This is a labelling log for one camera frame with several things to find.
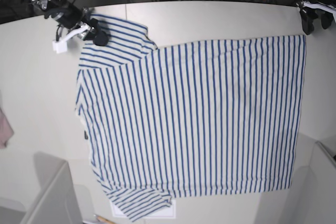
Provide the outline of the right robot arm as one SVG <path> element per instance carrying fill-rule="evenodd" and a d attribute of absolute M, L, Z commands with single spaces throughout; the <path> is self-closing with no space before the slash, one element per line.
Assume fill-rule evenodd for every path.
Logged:
<path fill-rule="evenodd" d="M 92 41 L 96 46 L 105 46 L 108 35 L 102 30 L 97 19 L 91 17 L 88 8 L 79 9 L 76 0 L 31 0 L 32 5 L 43 12 L 44 19 L 52 18 L 58 23 L 56 38 L 52 42 L 56 53 L 68 50 L 68 41 L 78 37 Z"/>

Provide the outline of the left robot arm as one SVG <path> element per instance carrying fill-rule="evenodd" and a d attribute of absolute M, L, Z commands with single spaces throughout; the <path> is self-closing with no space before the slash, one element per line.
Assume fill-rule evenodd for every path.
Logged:
<path fill-rule="evenodd" d="M 300 0 L 297 7 L 306 35 L 314 31 L 313 21 L 316 19 L 321 21 L 323 29 L 328 29 L 335 21 L 335 0 Z"/>

